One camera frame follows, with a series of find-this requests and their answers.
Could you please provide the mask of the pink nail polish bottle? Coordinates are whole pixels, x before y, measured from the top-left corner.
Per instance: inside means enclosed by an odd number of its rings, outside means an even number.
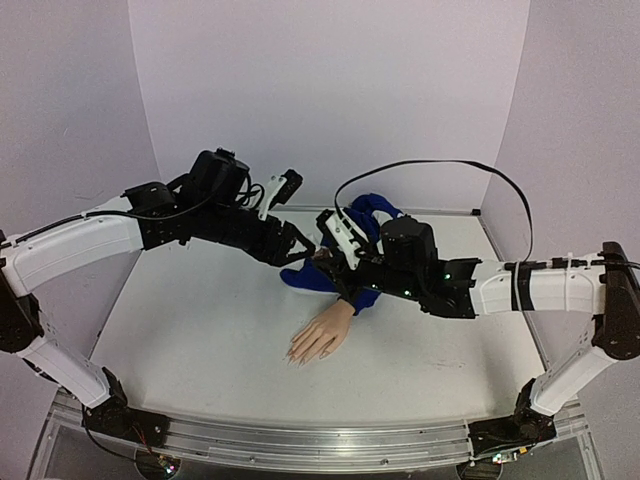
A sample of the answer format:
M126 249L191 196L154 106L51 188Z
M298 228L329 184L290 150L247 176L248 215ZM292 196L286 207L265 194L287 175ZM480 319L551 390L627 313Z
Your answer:
M331 256L332 256L332 253L330 250L320 249L315 252L315 254L313 255L313 259L314 260L327 259L327 258L330 258Z

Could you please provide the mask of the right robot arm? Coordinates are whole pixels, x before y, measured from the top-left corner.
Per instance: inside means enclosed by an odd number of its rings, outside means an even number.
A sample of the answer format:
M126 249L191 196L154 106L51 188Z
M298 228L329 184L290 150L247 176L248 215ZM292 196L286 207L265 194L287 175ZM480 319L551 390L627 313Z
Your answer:
M472 459L499 462L553 440L554 417L569 399L613 364L639 355L639 282L616 242L584 257L444 260L431 226L409 216L384 223L378 243L340 211L325 210L316 223L330 253L314 264L349 301L376 291L450 320L532 311L590 315L569 351L521 389L512 414L469 424Z

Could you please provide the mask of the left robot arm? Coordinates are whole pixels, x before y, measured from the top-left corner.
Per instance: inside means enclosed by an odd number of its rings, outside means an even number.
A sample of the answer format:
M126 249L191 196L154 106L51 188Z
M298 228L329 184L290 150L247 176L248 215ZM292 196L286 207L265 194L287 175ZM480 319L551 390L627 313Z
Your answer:
M167 184L139 185L94 209L3 237L2 352L20 357L73 395L88 431L162 445L168 417L131 407L114 373L64 345L45 320L35 289L101 260L192 239L238 249L273 267L309 258L313 242L269 213L286 204L302 182L289 169L261 186L233 152L205 150L189 172Z

